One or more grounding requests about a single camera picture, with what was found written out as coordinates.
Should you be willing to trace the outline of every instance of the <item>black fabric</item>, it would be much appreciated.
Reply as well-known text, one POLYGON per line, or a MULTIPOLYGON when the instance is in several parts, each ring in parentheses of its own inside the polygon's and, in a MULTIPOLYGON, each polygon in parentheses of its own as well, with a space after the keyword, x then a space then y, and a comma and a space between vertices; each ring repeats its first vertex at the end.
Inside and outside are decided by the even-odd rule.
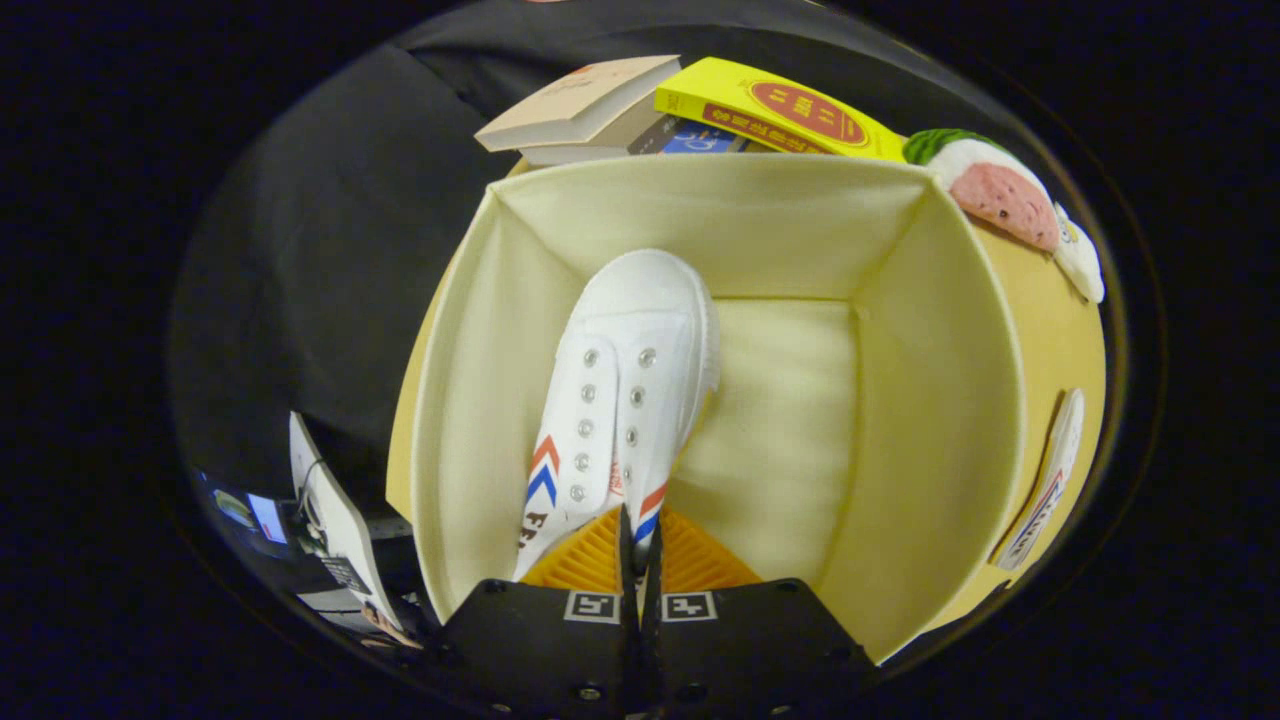
POLYGON ((189 462, 292 495, 291 409, 346 436, 349 455, 385 459, 431 293, 485 184, 511 165, 472 140, 483 123, 431 70, 381 46, 228 173, 174 297, 170 383, 189 462))
POLYGON ((1041 159, 1046 149, 995 99, 873 26, 791 0, 539 5, 486 0, 433 18, 393 44, 410 50, 485 117, 585 64, 678 54, 708 55, 781 74, 837 97, 895 132, 959 127, 1021 159, 1075 210, 1041 159))

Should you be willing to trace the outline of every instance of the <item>label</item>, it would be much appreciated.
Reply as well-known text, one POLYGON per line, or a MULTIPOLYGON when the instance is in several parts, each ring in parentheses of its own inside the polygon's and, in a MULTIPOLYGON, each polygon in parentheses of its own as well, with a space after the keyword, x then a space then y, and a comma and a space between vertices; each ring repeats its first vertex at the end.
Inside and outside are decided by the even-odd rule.
POLYGON ((1019 516, 1015 524, 1016 532, 1005 542, 1005 547, 996 560, 996 566, 1001 570, 1014 571, 1021 566, 1032 548, 1036 547, 1036 541, 1044 525, 1053 516, 1053 510, 1062 500, 1066 483, 1075 468, 1075 456, 1080 450, 1083 428, 1084 392, 1075 388, 1066 393, 1062 406, 1057 411, 1057 418, 1053 420, 1044 469, 1037 483, 1034 501, 1019 516))
POLYGON ((826 147, 814 145, 797 135, 787 132, 786 128, 776 123, 769 123, 754 115, 748 115, 733 110, 732 108, 726 108, 714 102, 708 102, 707 106, 703 108, 703 119, 710 123, 727 126, 739 135, 754 137, 765 145, 782 150, 783 152, 817 152, 819 155, 832 154, 826 147))
POLYGON ((662 596, 663 623, 694 623, 716 618, 716 598, 710 591, 673 592, 662 596))
POLYGON ((360 578, 360 573, 356 571, 351 560, 347 560, 346 557, 329 556, 321 557, 320 562, 323 562, 325 569, 329 570, 333 579, 338 580, 338 583, 348 591, 360 594, 374 594, 370 592, 369 585, 365 584, 365 580, 360 578))
POLYGON ((668 155, 680 152, 737 152, 744 145, 746 145, 746 138, 739 137, 727 129, 703 124, 698 120, 685 120, 680 131, 662 151, 668 155))
POLYGON ((622 475, 618 473, 617 460, 609 466, 609 492, 618 497, 626 497, 626 491, 622 489, 622 475))
POLYGON ((622 624, 622 596, 604 592, 568 592, 564 620, 570 623, 622 624))
POLYGON ((253 493, 246 495, 266 539, 279 544, 289 544, 289 537, 284 534, 284 525, 280 523, 280 512, 275 507, 275 501, 253 493))
POLYGON ((780 117, 823 137, 854 147, 867 145, 867 131, 858 120, 815 92, 781 82, 758 82, 751 86, 751 97, 780 117))

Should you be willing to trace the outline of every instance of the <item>white sneaker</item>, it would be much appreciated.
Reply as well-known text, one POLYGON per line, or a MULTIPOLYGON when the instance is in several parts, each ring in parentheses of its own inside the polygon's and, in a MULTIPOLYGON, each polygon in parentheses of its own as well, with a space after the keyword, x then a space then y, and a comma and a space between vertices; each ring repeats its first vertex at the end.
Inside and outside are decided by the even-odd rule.
POLYGON ((696 270, 662 250, 600 269, 556 351, 515 579, 623 502, 643 571, 671 468, 718 386, 719 324, 696 270))

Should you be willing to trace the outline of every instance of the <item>beige book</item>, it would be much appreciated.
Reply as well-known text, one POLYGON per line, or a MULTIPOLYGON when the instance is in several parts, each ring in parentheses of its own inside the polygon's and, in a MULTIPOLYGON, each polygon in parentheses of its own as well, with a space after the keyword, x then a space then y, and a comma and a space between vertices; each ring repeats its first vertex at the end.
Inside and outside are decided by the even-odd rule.
POLYGON ((675 136, 675 126, 680 118, 654 110, 653 99, 653 92, 645 95, 586 142, 534 145, 521 147, 520 151, 534 165, 564 165, 603 158, 625 158, 644 154, 643 146, 654 146, 648 151, 657 152, 675 136))
POLYGON ((586 65, 521 100, 475 137, 490 152, 588 142, 677 72, 678 55, 586 65))

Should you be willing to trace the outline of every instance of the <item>cable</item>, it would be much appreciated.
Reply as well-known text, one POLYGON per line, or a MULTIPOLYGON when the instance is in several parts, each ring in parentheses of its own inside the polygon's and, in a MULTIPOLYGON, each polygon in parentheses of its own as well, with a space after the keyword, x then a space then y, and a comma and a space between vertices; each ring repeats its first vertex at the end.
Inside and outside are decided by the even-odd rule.
POLYGON ((315 470, 316 465, 320 465, 324 461, 325 461, 324 457, 316 457, 315 460, 311 461, 311 465, 307 468, 306 475, 302 477, 302 488, 298 491, 298 514, 297 514, 297 519, 301 520, 302 519, 302 514, 306 512, 307 520, 310 520, 311 524, 315 525, 315 527, 317 527, 317 528, 320 527, 320 523, 317 523, 316 519, 315 519, 315 516, 311 515, 311 509, 307 507, 307 500, 308 500, 310 492, 311 492, 311 470, 315 470))

